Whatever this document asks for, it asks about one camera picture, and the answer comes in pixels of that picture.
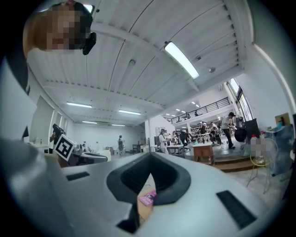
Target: pink label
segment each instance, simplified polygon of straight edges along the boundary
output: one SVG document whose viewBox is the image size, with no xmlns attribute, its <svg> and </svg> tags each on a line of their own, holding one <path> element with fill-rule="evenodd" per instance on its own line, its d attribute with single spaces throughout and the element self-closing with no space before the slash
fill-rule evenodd
<svg viewBox="0 0 296 237">
<path fill-rule="evenodd" d="M 139 197 L 139 200 L 145 205 L 145 206 L 149 206 L 151 204 L 153 204 L 154 198 L 156 196 L 156 191 L 153 190 L 151 192 L 149 192 L 148 194 Z"/>
</svg>

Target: staircase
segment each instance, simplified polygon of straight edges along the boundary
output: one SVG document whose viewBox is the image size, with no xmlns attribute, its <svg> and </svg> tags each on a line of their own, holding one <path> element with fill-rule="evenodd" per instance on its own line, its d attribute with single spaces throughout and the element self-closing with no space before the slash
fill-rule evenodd
<svg viewBox="0 0 296 237">
<path fill-rule="evenodd" d="M 216 158 L 213 167 L 229 173 L 253 169 L 253 163 L 249 157 L 231 156 L 224 158 Z"/>
</svg>

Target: black slot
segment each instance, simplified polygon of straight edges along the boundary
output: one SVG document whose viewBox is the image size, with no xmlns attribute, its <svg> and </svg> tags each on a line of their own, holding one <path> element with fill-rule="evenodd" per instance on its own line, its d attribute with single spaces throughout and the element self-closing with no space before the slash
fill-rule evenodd
<svg viewBox="0 0 296 237">
<path fill-rule="evenodd" d="M 89 173 L 81 172 L 81 173 L 77 173 L 74 175 L 67 175 L 66 178 L 68 179 L 68 181 L 73 181 L 73 180 L 81 179 L 81 178 L 87 177 L 87 176 L 89 176 Z"/>
<path fill-rule="evenodd" d="M 235 220 L 240 229 L 250 225 L 256 218 L 238 199 L 229 191 L 216 193 L 231 217 Z"/>
</svg>

